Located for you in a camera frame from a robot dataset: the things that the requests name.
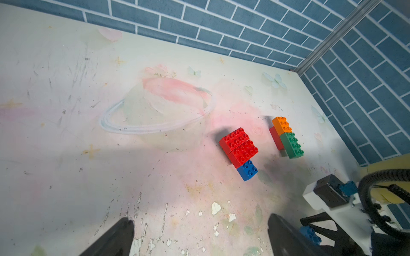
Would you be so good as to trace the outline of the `red lego brick vertical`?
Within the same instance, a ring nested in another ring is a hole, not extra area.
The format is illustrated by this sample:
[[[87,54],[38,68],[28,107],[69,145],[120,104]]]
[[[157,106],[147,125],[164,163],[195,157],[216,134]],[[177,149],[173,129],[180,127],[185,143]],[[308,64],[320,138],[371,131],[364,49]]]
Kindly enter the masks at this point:
[[[243,166],[248,160],[258,153],[258,148],[249,140],[236,149],[231,151],[227,156],[234,167],[237,169]]]

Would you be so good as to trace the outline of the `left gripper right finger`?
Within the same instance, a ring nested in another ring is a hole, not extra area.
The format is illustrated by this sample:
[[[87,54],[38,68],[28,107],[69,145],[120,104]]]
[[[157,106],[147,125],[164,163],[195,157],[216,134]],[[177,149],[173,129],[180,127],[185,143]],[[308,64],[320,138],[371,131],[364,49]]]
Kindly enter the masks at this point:
[[[327,255],[319,246],[314,245],[280,215],[274,213],[270,215],[268,234],[274,256]]]

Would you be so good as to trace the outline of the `long blue lego brick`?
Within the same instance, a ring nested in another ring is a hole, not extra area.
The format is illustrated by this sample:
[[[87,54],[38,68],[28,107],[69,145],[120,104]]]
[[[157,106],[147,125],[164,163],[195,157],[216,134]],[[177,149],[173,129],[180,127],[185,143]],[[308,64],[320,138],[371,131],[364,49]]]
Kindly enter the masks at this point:
[[[315,230],[310,226],[303,226],[300,228],[300,233],[315,245],[320,245],[322,240],[317,236]]]

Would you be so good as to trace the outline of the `long green lego brick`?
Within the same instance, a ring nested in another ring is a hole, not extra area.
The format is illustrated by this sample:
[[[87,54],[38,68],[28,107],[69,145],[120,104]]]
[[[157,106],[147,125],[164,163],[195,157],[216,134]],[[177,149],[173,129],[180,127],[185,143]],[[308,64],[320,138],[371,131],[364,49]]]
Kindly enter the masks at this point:
[[[280,139],[290,159],[297,159],[304,155],[304,151],[301,149],[301,145],[294,133],[283,133],[280,135]]]

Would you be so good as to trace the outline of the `orange lego brick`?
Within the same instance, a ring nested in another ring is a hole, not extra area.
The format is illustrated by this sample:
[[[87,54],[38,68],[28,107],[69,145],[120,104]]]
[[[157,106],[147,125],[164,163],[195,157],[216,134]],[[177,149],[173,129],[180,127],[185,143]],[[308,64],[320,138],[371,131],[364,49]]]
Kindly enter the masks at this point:
[[[293,132],[285,117],[276,117],[272,120],[272,123],[278,135]]]

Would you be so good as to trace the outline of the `small blue lego brick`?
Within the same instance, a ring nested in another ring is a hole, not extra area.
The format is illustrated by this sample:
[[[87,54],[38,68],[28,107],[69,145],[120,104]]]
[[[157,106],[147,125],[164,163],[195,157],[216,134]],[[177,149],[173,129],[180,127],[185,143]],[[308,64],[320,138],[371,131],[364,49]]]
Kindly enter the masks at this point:
[[[254,166],[251,160],[248,160],[242,166],[237,168],[237,171],[243,181],[250,180],[255,174],[258,173],[258,169]]]

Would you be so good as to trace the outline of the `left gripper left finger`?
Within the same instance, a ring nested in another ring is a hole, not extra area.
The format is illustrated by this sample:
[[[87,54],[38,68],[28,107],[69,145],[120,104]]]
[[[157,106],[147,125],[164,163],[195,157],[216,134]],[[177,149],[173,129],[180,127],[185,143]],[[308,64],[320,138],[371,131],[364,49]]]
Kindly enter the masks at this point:
[[[129,256],[135,235],[134,222],[121,218],[80,256]]]

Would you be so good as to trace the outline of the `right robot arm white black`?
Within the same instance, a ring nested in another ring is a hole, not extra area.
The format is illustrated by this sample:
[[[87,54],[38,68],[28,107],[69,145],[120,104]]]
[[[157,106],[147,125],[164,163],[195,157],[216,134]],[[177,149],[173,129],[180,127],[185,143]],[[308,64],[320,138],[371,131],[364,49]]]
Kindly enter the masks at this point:
[[[304,199],[320,213],[301,219],[301,233],[331,256],[407,256],[410,227],[396,215],[398,204],[409,203],[408,169],[370,173],[359,183],[343,183],[328,175],[310,185]]]

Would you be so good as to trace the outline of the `red lego brick horizontal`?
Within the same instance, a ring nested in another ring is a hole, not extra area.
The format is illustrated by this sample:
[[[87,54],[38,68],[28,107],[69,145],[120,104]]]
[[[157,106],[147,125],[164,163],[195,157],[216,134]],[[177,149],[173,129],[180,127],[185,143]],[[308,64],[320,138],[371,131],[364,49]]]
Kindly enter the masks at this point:
[[[219,144],[223,149],[224,153],[228,155],[234,149],[238,148],[245,142],[249,140],[249,136],[245,133],[243,128],[238,128],[235,131],[231,132],[227,136],[224,136],[220,141]]]

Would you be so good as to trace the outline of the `red lego brick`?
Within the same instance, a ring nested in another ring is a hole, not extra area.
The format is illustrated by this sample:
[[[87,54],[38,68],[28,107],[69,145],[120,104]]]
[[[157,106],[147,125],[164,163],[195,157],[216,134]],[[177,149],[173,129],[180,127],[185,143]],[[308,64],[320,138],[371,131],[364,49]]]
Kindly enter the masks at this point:
[[[284,150],[285,149],[284,144],[282,143],[282,140],[281,140],[279,134],[277,133],[275,127],[271,127],[269,129],[269,131],[271,133],[271,136],[272,136],[272,138],[275,142],[275,145],[276,145],[277,149],[278,150]]]

